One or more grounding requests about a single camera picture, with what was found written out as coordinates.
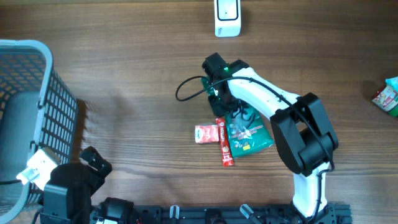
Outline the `small red white packet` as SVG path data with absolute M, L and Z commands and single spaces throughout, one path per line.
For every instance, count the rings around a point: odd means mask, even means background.
M 215 124 L 196 125 L 195 142 L 197 144 L 214 143 L 220 140 L 218 127 Z

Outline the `green 3M gloves packet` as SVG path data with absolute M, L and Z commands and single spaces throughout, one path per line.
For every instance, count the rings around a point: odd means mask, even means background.
M 258 110 L 243 100 L 235 100 L 235 105 L 226 105 L 214 88 L 206 92 L 213 114 L 226 121 L 226 132 L 234 158 L 260 152 L 274 144 Z

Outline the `red stick packet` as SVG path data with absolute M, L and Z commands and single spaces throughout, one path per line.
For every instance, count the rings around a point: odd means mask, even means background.
M 216 124 L 219 129 L 220 147 L 222 153 L 222 163 L 224 167 L 234 165 L 231 149 L 228 142 L 228 133 L 226 131 L 226 121 L 224 118 L 216 118 Z

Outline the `green lid Knorr jar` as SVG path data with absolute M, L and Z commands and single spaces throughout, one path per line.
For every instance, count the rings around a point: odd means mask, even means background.
M 372 102 L 393 117 L 397 117 L 397 91 L 384 85 L 373 95 Z

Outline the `light blue wipes packet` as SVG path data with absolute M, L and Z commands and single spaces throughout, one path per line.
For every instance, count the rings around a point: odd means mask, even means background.
M 398 77 L 385 79 L 385 83 L 398 91 Z

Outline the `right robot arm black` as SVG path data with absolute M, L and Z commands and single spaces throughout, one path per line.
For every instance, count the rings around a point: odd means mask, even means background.
M 338 138 L 319 97 L 299 96 L 261 78 L 248 63 L 208 56 L 202 69 L 215 89 L 209 102 L 215 115 L 242 113 L 247 103 L 270 122 L 278 154 L 294 174 L 293 205 L 314 223 L 326 206 L 325 176 L 333 172 Z

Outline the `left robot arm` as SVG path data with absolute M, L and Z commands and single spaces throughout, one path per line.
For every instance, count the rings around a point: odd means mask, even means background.
M 40 222 L 44 224 L 141 223 L 134 203 L 106 198 L 93 206 L 91 197 L 105 183 L 112 165 L 93 147 L 84 149 L 80 158 L 87 162 L 62 164 L 50 173 L 44 187 Z

